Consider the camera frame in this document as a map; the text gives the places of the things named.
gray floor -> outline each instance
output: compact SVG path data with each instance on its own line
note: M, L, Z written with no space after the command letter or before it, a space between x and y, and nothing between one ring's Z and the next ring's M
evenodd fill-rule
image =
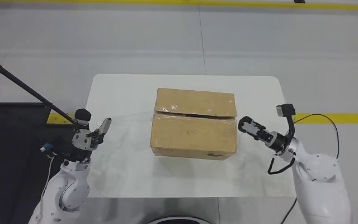
M356 21L355 11L2 3L0 64L66 112L86 105L98 73L146 73L275 76L300 113L356 113ZM0 77L0 101L36 100ZM354 211L356 128L338 126ZM331 125L297 130L307 150L335 154ZM144 223L172 214L280 223L293 200L89 199L79 223ZM304 223L299 207L287 223Z

yellow floor line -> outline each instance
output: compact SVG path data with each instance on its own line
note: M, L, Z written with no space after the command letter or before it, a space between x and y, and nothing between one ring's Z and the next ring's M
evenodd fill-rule
M294 120L299 120L310 114L297 114ZM336 124L358 124L358 114L324 114L325 116L331 118ZM49 119L47 120L48 124L70 124L64 117L59 114L50 114ZM330 124L331 122L323 116L310 116L298 124Z
M297 114L294 120L299 120L310 114ZM358 124L358 114L323 114L332 119L336 124ZM323 116L310 116L297 124L330 124Z
M229 7L264 8L311 8L320 10L358 10L358 4L255 2L255 1L208 1L208 0L0 0L0 2L22 3L121 3L121 4L179 4Z

box flap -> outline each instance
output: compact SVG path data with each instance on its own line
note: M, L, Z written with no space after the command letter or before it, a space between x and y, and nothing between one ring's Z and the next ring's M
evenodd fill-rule
M150 146L153 148L236 153L236 120L192 118L155 113Z
M155 111L235 117L234 94L159 88Z

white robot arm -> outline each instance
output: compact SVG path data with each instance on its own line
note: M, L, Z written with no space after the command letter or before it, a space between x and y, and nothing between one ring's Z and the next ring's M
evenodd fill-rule
M303 144L293 137L293 105L276 108L278 115L286 117L289 123L285 136L269 132L247 116L239 121L239 130L263 141L277 156L289 162L285 168L271 171L272 159L268 174L278 174L292 167L297 201L307 224L352 224L351 204L338 160L324 154L306 153Z
M292 140L296 162L292 166L297 200L308 224L351 224L351 204L337 159L308 154Z
M80 114L87 114L88 117L89 112L86 110L78 111ZM105 119L94 132L88 130L89 119L88 121L79 121L84 126L82 129L77 129L73 136L73 153L67 155L61 164L60 171L48 182L46 191L30 218L30 224L71 224L76 223L79 217L79 207L90 192L90 186L87 183L91 167L90 156L92 151L103 142L111 119Z

white table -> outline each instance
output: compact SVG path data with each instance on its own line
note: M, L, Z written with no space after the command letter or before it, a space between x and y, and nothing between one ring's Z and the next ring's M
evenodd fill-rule
M284 97L275 77L98 74L86 107L90 128L113 121L91 157L89 197L295 196L291 170L268 175L273 151L247 134L239 133L237 153L224 161L154 156L149 140L159 87L234 93L238 119L248 115L269 130L288 129L276 114ZM275 169L285 165L276 161Z

